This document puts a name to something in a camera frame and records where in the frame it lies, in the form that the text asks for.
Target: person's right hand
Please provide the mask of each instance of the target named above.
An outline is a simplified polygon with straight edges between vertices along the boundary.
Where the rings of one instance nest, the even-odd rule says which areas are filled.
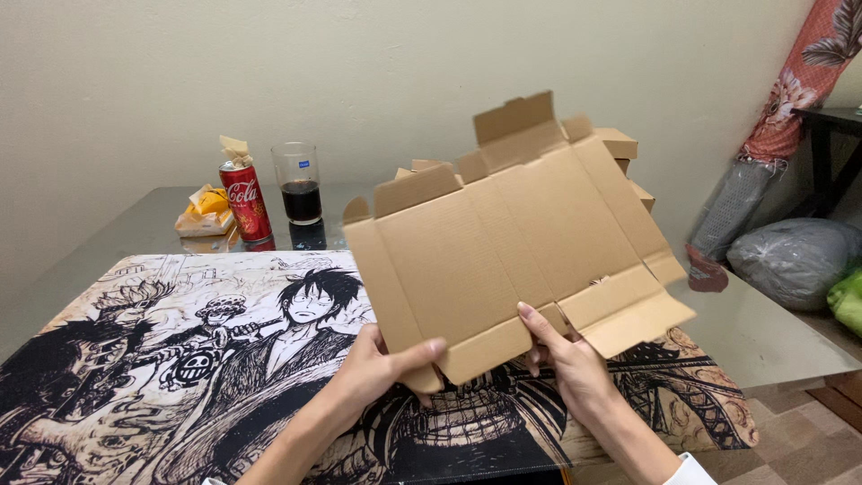
[[[613,400],[622,398],[610,380],[602,356],[571,326],[569,338],[563,337],[545,317],[524,302],[518,303],[518,314],[538,342],[544,344],[534,343],[527,353],[527,367],[534,376],[539,374],[542,362],[553,367],[559,394],[572,417],[583,423]]]

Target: food wrapper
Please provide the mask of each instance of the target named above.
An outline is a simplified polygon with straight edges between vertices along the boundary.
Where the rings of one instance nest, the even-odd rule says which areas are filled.
[[[234,223],[224,189],[214,189],[207,184],[191,194],[189,200],[189,206],[173,225],[180,237],[218,236],[228,232]]]
[[[228,156],[234,167],[245,168],[252,165],[252,157],[248,154],[248,143],[235,140],[225,135],[219,135],[218,141],[222,144],[222,153]]]

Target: red can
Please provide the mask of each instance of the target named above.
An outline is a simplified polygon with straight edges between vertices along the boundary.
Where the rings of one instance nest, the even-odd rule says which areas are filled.
[[[218,174],[228,191],[228,205],[242,240],[251,243],[269,237],[272,227],[254,167],[236,168],[228,161],[218,167]]]

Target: cardboard box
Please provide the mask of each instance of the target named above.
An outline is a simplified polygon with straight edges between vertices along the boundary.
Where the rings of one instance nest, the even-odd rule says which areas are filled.
[[[614,158],[629,160],[638,158],[638,142],[624,135],[619,129],[596,128],[595,133],[602,139],[604,146],[608,147],[608,151]]]
[[[655,205],[655,197],[649,194],[649,192],[640,188],[639,185],[634,183],[634,180],[629,180],[632,184],[632,188],[634,189],[634,193],[637,194],[640,202],[646,207],[646,211],[652,213],[653,205]]]
[[[548,91],[473,122],[461,181],[429,161],[377,186],[373,214],[363,198],[344,210],[390,351],[444,337],[437,364],[461,384],[529,350],[519,300],[606,357],[695,316],[662,286],[685,271],[586,116],[561,128]],[[441,388],[430,366],[405,383]]]
[[[616,165],[622,170],[622,174],[625,175],[628,173],[628,164],[632,161],[628,158],[618,158],[616,159]]]

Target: black and white illustration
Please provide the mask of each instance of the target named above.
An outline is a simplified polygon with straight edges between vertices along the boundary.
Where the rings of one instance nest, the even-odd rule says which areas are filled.
[[[233,482],[375,321],[348,251],[141,255],[0,366],[0,483]],[[609,362],[672,447],[757,440],[739,389],[679,330]],[[421,408],[395,385],[307,482],[447,482],[602,461],[553,372],[513,360]]]

